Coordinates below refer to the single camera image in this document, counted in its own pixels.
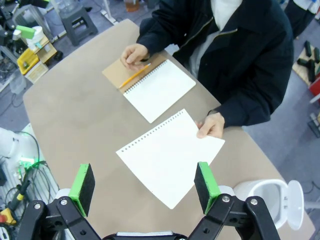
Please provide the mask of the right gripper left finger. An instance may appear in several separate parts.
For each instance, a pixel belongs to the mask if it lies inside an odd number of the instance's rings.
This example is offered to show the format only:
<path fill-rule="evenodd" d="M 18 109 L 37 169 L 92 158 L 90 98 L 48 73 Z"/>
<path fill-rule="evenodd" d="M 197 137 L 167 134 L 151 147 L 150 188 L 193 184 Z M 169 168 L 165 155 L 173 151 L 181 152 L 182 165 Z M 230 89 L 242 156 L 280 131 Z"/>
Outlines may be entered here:
<path fill-rule="evenodd" d="M 100 236 L 86 219 L 95 183 L 91 165 L 81 164 L 67 195 L 49 204 L 33 200 L 27 206 L 17 239 L 60 240 L 64 230 L 69 230 L 75 240 L 99 240 Z"/>

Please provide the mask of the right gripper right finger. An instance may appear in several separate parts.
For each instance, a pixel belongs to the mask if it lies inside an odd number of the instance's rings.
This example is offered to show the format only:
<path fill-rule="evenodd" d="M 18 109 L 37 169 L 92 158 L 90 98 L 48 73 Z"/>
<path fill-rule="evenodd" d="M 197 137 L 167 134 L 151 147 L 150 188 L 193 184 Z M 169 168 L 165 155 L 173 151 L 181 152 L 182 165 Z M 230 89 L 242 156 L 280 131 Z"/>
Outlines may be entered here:
<path fill-rule="evenodd" d="M 189 240 L 215 240 L 224 226 L 234 227 L 242 240 L 280 239 L 265 201 L 222 193 L 207 162 L 197 163 L 194 185 L 204 217 Z"/>

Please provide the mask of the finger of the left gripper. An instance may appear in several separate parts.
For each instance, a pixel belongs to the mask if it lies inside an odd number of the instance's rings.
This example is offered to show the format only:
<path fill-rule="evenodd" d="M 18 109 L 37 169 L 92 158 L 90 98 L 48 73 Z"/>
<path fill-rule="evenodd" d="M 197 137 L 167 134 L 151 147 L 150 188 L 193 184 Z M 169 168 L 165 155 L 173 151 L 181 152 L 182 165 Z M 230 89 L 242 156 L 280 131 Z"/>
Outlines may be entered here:
<path fill-rule="evenodd" d="M 18 40 L 19 38 L 32 39 L 35 35 L 36 30 L 32 27 L 26 27 L 22 25 L 17 25 L 12 34 L 13 40 Z"/>
<path fill-rule="evenodd" d="M 32 5 L 38 8 L 46 8 L 49 4 L 48 0 L 26 0 L 27 5 Z"/>

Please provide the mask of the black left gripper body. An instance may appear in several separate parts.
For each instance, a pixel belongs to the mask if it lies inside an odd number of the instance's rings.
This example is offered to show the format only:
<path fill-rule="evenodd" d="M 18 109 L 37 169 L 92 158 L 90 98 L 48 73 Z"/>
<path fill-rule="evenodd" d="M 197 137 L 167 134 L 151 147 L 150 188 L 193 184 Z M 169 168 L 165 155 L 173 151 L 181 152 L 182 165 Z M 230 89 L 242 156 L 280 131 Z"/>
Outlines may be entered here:
<path fill-rule="evenodd" d="M 0 5 L 0 45 L 6 46 L 12 39 L 16 25 L 13 14 L 8 11 L 4 4 Z"/>

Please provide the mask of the person's left hand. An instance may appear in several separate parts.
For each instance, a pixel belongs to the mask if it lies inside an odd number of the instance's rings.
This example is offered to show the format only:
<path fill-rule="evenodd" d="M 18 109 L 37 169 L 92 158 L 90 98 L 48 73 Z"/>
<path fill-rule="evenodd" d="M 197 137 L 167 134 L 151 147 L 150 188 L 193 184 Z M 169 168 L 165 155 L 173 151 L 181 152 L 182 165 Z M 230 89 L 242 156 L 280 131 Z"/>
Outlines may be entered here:
<path fill-rule="evenodd" d="M 195 123 L 198 127 L 196 134 L 198 138 L 202 139 L 206 136 L 222 138 L 225 119 L 219 112 L 210 112 L 203 120 Z"/>

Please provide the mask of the person's right hand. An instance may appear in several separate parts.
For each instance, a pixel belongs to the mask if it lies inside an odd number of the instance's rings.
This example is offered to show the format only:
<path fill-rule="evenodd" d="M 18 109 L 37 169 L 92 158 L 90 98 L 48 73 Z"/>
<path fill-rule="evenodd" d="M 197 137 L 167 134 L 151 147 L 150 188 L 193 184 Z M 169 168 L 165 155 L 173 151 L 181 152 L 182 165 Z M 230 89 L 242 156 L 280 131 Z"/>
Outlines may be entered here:
<path fill-rule="evenodd" d="M 144 65 L 142 60 L 149 58 L 148 49 L 139 43 L 127 46 L 120 56 L 121 63 L 129 70 L 140 71 Z"/>

